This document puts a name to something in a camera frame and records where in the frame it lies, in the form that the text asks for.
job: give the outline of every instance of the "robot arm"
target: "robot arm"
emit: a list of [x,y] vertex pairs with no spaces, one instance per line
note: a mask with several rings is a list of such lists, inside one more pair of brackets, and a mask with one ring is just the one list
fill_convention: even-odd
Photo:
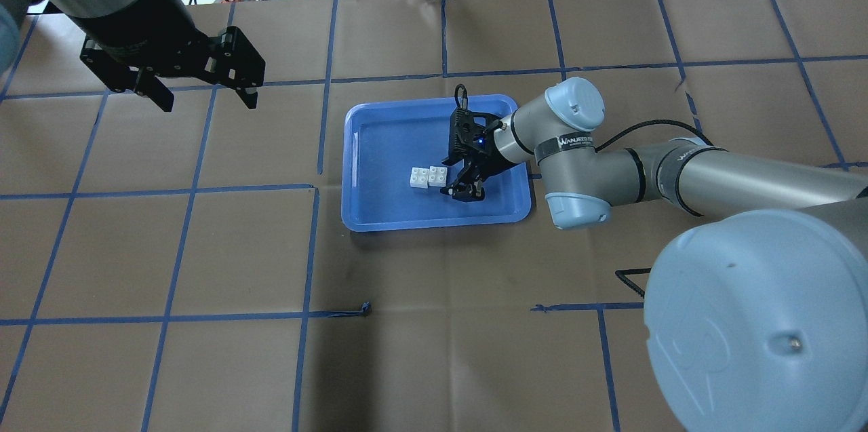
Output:
[[598,152],[591,132],[604,103],[578,77],[485,126],[468,127],[481,115],[463,110],[447,161],[464,159],[464,176],[443,189],[462,201],[483,199],[486,178],[536,158],[561,229],[660,198],[729,216],[665,247],[646,289],[648,355],[688,430],[856,432],[868,422],[866,176],[697,138]]
[[[18,51],[28,3],[0,0],[0,70]],[[264,60],[238,27],[208,37],[180,0],[52,0],[87,33],[81,61],[114,92],[131,90],[171,111],[174,95],[159,77],[198,77],[235,90],[256,107]]]

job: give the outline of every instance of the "white lego brick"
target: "white lego brick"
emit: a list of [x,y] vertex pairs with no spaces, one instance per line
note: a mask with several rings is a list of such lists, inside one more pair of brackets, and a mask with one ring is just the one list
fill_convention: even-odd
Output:
[[410,186],[413,188],[428,188],[428,170],[413,168],[410,170]]
[[449,170],[442,166],[431,166],[428,169],[428,185],[443,188],[446,186],[446,178],[449,176]]

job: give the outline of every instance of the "white block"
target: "white block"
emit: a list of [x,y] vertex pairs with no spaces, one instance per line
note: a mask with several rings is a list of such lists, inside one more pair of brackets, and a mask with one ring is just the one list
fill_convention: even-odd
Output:
[[428,168],[428,185],[443,188],[446,186],[446,178],[449,170],[443,166],[431,166]]
[[410,186],[413,188],[427,188],[428,170],[425,168],[413,168],[410,170]]

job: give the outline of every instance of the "light blue cap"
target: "light blue cap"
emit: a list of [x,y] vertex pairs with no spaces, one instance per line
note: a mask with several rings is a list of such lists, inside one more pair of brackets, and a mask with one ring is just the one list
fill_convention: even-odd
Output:
[[868,262],[837,229],[757,210],[685,232],[645,298],[660,390],[691,432],[868,422]]
[[5,6],[0,5],[0,73],[6,71],[18,53],[18,24]]
[[583,77],[571,77],[546,89],[545,101],[564,123],[583,132],[592,132],[606,116],[602,96]]
[[545,199],[551,221],[562,231],[602,224],[612,213],[612,206],[605,200],[579,193],[549,193]]

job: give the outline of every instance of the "blue plastic bin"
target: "blue plastic bin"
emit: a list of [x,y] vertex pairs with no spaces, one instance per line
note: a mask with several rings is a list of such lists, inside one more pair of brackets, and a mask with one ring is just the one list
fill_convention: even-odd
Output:
[[[505,117],[517,110],[503,95],[472,96],[469,108]],[[453,98],[359,104],[344,123],[340,215],[352,231],[397,231],[517,222],[530,213],[524,164],[486,181],[486,199],[464,203],[440,188],[410,187],[410,170],[443,165]],[[452,182],[462,163],[449,169]]]

